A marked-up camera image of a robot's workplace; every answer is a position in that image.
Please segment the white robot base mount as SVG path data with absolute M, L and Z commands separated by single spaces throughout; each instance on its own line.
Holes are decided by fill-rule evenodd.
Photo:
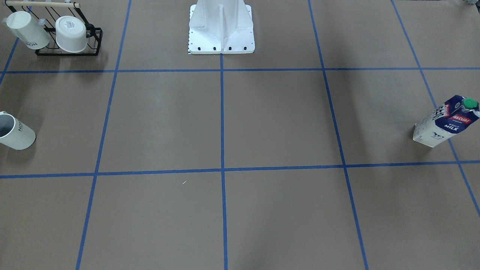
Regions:
M 243 0 L 199 0 L 189 16 L 188 53 L 255 52 L 252 7 Z

